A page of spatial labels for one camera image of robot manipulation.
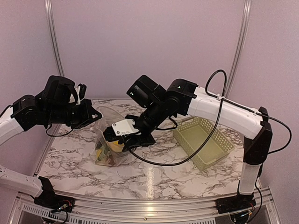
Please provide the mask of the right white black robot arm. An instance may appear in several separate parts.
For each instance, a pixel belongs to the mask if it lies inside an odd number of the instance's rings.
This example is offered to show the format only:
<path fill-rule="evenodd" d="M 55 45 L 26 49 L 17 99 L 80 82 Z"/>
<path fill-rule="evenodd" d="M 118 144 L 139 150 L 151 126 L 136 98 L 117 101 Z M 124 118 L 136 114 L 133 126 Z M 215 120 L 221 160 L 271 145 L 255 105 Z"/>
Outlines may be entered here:
<path fill-rule="evenodd" d="M 170 117 L 192 115 L 213 121 L 244 136 L 242 174 L 235 196 L 216 201 L 221 211 L 255 205 L 254 189 L 272 142 L 273 132 L 264 107 L 246 108 L 211 94 L 196 83 L 176 79 L 165 89 L 146 75 L 140 76 L 127 94 L 142 108 L 139 116 L 127 115 L 129 133 L 123 138 L 127 150 L 155 143 L 152 132 Z"/>

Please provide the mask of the yellow lemon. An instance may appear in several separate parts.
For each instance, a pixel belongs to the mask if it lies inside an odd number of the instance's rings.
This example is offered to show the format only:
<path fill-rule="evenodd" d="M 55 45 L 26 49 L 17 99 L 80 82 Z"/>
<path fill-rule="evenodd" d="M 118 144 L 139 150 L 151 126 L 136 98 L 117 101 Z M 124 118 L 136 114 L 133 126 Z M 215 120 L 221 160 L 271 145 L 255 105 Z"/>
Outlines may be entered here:
<path fill-rule="evenodd" d="M 103 152 L 102 149 L 96 150 L 96 160 L 98 161 L 105 161 L 106 160 L 106 154 Z"/>

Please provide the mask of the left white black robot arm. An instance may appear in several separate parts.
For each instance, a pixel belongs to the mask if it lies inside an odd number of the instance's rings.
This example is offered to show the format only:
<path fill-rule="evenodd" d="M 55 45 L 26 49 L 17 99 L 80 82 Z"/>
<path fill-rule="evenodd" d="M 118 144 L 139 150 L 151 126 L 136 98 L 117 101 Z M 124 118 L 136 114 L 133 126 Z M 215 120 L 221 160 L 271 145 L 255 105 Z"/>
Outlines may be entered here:
<path fill-rule="evenodd" d="M 0 115 L 0 142 L 3 144 L 34 126 L 48 129 L 53 124 L 64 124 L 71 130 L 77 130 L 101 118 L 102 114 L 93 108 L 89 99 L 83 99 L 80 103 L 52 103 L 25 95 Z M 24 175 L 4 166 L 0 167 L 0 184 L 32 196 L 36 204 L 44 207 L 55 208 L 71 202 L 55 193 L 48 178 Z"/>

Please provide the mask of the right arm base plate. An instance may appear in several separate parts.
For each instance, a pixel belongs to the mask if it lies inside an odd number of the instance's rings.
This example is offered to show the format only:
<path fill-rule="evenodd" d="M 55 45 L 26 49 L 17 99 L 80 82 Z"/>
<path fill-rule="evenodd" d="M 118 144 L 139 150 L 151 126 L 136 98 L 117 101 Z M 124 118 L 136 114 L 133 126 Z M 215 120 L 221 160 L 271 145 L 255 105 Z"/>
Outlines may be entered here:
<path fill-rule="evenodd" d="M 256 206 L 253 196 L 230 196 L 215 201 L 219 214 L 234 212 Z"/>

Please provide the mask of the clear zip top bag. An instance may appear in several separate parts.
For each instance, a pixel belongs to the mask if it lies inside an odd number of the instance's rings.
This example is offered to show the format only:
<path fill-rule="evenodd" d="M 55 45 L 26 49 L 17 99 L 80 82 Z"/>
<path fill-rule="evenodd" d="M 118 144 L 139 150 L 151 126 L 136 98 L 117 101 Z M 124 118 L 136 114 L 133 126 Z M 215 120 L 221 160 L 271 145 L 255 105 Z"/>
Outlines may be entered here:
<path fill-rule="evenodd" d="M 100 166 L 118 167 L 128 159 L 129 152 L 123 152 L 124 145 L 119 145 L 118 141 L 106 141 L 103 132 L 113 123 L 123 120 L 124 117 L 106 106 L 99 106 L 97 110 L 102 114 L 102 118 L 94 125 L 97 135 L 93 153 L 94 163 Z"/>

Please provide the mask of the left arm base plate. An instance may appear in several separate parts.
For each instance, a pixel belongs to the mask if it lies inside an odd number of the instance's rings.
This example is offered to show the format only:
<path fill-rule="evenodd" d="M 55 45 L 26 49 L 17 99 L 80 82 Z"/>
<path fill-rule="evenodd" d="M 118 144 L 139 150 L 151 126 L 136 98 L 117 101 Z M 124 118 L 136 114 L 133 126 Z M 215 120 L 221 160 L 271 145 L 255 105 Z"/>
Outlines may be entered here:
<path fill-rule="evenodd" d="M 55 195 L 53 197 L 33 197 L 34 203 L 49 209 L 52 209 L 54 212 L 66 211 L 72 212 L 75 199 L 73 197 Z"/>

